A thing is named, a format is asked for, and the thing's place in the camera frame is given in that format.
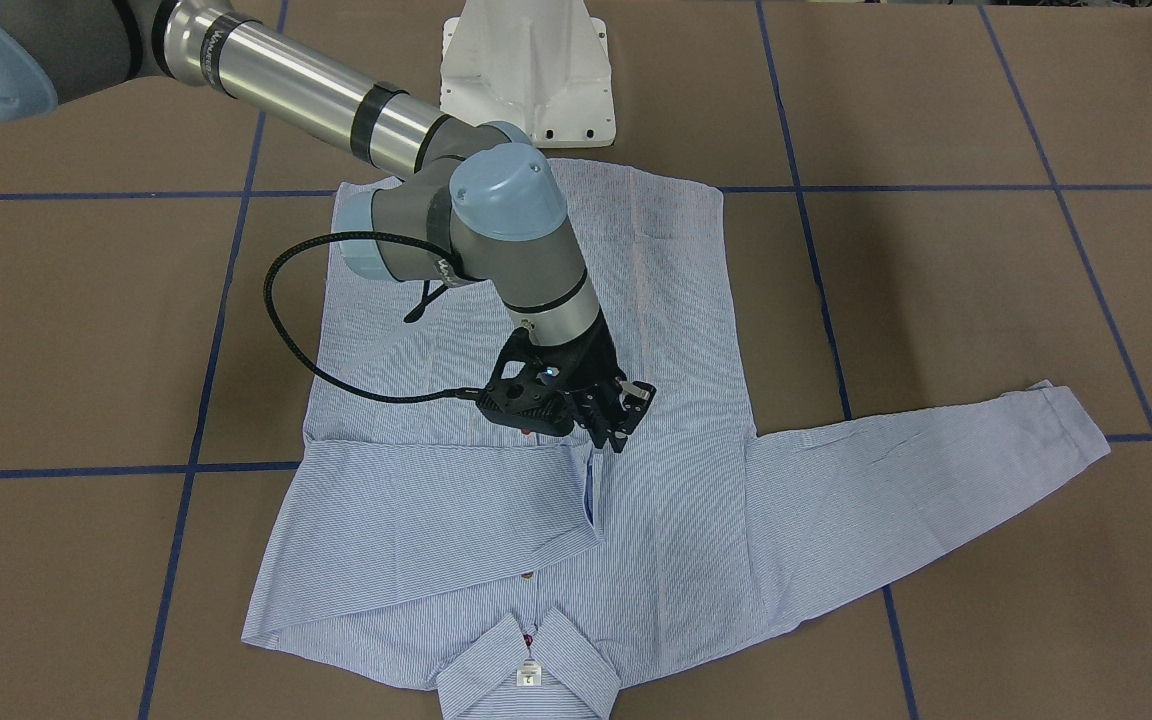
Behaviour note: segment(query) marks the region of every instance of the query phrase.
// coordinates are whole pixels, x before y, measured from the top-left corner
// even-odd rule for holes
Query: blue striped shirt
[[[626,454],[581,432],[522,435],[467,402],[380,406],[314,382],[245,642],[435,689],[448,720],[607,720],[621,688],[789,632],[1108,452],[1046,382],[756,437],[722,195],[616,165],[553,168],[621,365],[659,388]],[[333,251],[320,364],[392,395],[482,384],[511,331],[492,288],[403,324],[416,300]],[[518,684],[529,659],[539,682]]]

